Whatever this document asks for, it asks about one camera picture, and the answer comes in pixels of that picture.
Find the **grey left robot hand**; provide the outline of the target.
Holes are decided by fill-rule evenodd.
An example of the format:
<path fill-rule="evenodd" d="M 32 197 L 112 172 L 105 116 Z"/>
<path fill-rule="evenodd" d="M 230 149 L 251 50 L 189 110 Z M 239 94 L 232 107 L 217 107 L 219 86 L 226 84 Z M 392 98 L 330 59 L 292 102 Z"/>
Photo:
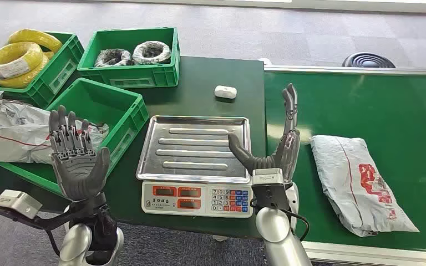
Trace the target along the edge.
<path fill-rule="evenodd" d="M 72 201 L 93 198 L 103 190 L 110 167 L 107 147 L 93 149 L 89 121 L 84 119 L 80 131 L 75 112 L 61 105 L 49 116 L 49 140 L 53 152 L 52 166 L 63 195 Z"/>

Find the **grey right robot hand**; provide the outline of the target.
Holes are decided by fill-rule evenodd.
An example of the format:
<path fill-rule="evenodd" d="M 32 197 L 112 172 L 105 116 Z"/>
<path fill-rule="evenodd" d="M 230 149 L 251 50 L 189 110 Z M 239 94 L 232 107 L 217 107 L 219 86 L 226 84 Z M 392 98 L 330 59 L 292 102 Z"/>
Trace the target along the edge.
<path fill-rule="evenodd" d="M 252 155 L 240 145 L 239 138 L 234 134 L 228 134 L 228 141 L 230 151 L 250 175 L 258 169 L 280 168 L 284 184 L 290 186 L 300 149 L 300 131 L 297 128 L 298 97 L 293 84 L 289 83 L 282 90 L 282 96 L 286 113 L 285 125 L 280 142 L 271 155 Z"/>

